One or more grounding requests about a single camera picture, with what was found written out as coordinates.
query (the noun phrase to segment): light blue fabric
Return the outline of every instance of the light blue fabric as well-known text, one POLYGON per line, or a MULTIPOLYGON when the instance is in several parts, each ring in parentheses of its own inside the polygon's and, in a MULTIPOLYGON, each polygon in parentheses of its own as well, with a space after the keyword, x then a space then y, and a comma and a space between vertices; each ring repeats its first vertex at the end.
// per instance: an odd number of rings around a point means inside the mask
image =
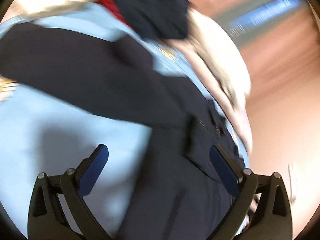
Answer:
MULTIPOLYGON (((0 37, 14 24, 27 21, 14 17, 0 24, 0 37)), ((129 34, 152 53, 156 71, 166 76, 188 76, 206 98, 212 99, 180 52, 176 51, 175 61, 172 61, 158 49, 158 42, 142 41, 101 5, 89 3, 82 10, 43 18, 35 24, 73 30, 108 41, 129 34)), ((216 102, 215 106, 224 116, 216 102)), ((150 128, 91 115, 25 85, 20 85, 12 98, 0 103, 0 119, 0 200, 24 235, 36 175, 41 171, 56 175, 76 167, 98 144, 108 146, 109 160, 85 200, 106 231, 110 234, 117 231, 130 201, 150 128)), ((228 121, 226 125, 249 167, 241 140, 228 121)), ((61 201, 65 208, 66 204, 63 199, 61 201)), ((71 227, 78 231, 69 211, 65 209, 65 212, 71 227)))

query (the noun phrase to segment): red fabric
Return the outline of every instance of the red fabric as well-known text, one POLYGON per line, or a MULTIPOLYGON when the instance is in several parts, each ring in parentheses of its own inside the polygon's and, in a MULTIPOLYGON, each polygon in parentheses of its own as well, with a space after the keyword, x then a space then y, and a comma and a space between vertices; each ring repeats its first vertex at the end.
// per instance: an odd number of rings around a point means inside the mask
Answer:
POLYGON ((103 5, 105 8, 107 8, 115 17, 117 17, 120 21, 122 21, 124 24, 129 24, 125 21, 122 14, 119 12, 118 6, 115 4, 114 0, 98 0, 96 3, 103 5))

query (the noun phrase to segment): dark garment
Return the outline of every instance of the dark garment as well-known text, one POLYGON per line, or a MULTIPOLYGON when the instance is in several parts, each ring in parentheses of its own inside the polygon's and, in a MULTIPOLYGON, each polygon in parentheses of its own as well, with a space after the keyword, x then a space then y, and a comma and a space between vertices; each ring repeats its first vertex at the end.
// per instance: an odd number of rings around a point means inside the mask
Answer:
POLYGON ((185 39, 187 0, 114 0, 124 19, 143 39, 185 39))
POLYGON ((153 71, 152 56, 131 37, 112 43, 23 23, 1 39, 0 62, 4 76, 92 114, 152 127, 116 239, 205 240, 227 213, 232 197, 209 149, 218 143, 244 161, 225 120, 189 78, 153 71))
POLYGON ((124 24, 129 26, 129 24, 125 21, 123 15, 119 12, 118 6, 115 4, 114 0, 98 0, 96 3, 103 5, 107 8, 116 18, 122 21, 124 24))

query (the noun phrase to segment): metal screw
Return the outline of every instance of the metal screw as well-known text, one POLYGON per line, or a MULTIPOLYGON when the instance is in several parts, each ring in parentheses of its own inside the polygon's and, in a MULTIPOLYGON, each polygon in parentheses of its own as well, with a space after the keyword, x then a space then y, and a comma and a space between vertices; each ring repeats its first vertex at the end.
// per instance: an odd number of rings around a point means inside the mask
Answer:
POLYGON ((38 174, 38 179, 43 179, 44 178, 44 173, 43 172, 40 172, 39 174, 38 174))
POLYGON ((68 175, 72 175, 72 174, 74 174, 75 173, 75 169, 74 168, 70 168, 70 169, 67 169, 67 174, 68 175))
POLYGON ((246 169, 243 170, 243 173, 244 173, 245 175, 251 175, 252 170, 246 168, 246 169))
POLYGON ((278 173, 278 172, 275 172, 273 175, 274 175, 277 179, 281 178, 281 175, 280 175, 280 173, 278 173))

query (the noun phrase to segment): pink fabric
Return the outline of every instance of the pink fabric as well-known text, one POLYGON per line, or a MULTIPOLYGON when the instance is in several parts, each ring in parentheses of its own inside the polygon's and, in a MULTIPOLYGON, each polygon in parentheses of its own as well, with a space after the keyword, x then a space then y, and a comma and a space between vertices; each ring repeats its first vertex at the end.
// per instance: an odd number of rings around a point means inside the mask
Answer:
POLYGON ((221 89, 219 82, 199 57, 188 40, 167 40, 171 47, 179 50, 190 63, 193 71, 209 93, 220 105, 235 132, 241 138, 248 154, 252 152, 252 132, 245 108, 236 109, 221 89))

